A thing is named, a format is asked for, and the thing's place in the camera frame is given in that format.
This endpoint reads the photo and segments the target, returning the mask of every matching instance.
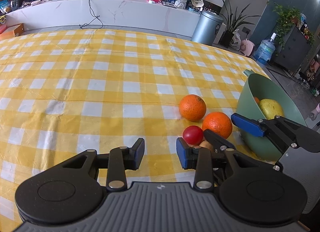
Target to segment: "marble countertop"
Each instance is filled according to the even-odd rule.
[[[49,4],[49,3],[55,3],[55,2],[72,2],[73,0],[50,0],[50,1],[42,1],[40,4],[36,5],[36,6],[41,6],[43,4]],[[150,4],[150,5],[153,5],[153,6],[164,6],[162,4],[159,4],[159,3],[149,3],[148,0],[121,0],[121,1],[130,1],[130,2],[137,2],[137,3],[146,3],[146,4]],[[192,12],[192,11],[189,11],[189,10],[186,10],[186,9],[178,9],[178,8],[172,8],[172,7],[168,7],[168,6],[164,6],[166,8],[169,8],[169,9],[173,9],[173,10],[178,10],[178,11],[181,11],[181,13],[187,13],[187,14],[196,14],[198,15],[197,13],[195,12]],[[19,11],[19,10],[22,10],[22,9],[27,9],[27,8],[30,8],[30,7],[26,7],[26,8],[20,8],[16,11]]]

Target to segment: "cherry tomato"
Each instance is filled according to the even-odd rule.
[[[190,145],[199,145],[203,139],[203,131],[198,126],[190,126],[183,131],[182,138]]]

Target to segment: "power outlet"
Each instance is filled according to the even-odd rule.
[[[244,32],[248,35],[251,32],[251,30],[246,27],[243,27],[242,32]]]

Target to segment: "tangerine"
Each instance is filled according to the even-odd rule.
[[[179,112],[185,119],[196,122],[202,119],[207,111],[204,100],[198,95],[190,94],[182,98]]]
[[[232,122],[225,113],[212,112],[204,118],[202,123],[202,130],[206,129],[210,129],[227,139],[232,133]]]
[[[257,104],[260,103],[260,100],[257,97],[253,97]]]

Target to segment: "glass vase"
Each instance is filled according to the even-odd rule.
[[[11,11],[15,11],[19,8],[19,0],[11,0],[10,1]]]

